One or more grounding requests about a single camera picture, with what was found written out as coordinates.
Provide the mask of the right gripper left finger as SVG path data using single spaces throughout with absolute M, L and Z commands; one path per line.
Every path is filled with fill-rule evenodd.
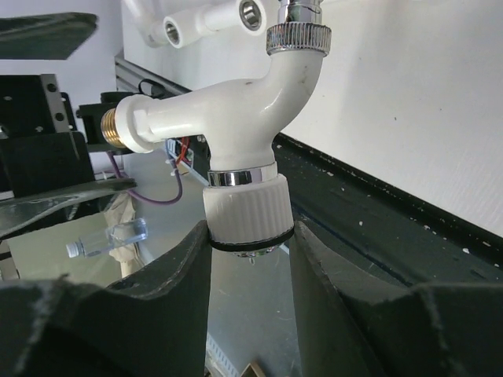
M 208 228 L 100 287 L 54 280 L 1 285 L 4 376 L 202 376 L 211 287 Z

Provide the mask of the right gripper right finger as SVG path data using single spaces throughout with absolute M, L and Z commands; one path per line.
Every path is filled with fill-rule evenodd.
M 303 375 L 501 375 L 500 284 L 388 283 L 302 222 L 289 257 Z

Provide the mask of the white faucet with chrome knob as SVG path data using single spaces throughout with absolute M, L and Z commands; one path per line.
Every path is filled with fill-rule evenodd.
M 137 153 L 201 135 L 210 149 L 204 210 L 213 248 L 241 258 L 289 240 L 294 220 L 274 138 L 303 110 L 331 46 L 319 1 L 282 1 L 266 31 L 270 69 L 260 79 L 221 82 L 177 97 L 122 99 L 101 120 L 105 140 Z

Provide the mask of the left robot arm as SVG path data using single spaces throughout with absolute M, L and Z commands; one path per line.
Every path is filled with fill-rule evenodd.
M 66 60 L 97 29 L 92 13 L 1 19 L 2 60 Z M 85 105 L 84 132 L 54 74 L 1 77 L 1 238 L 6 240 L 100 211 L 106 199 L 135 187 L 131 178 L 97 180 L 92 152 L 128 153 L 102 136 L 123 93 Z

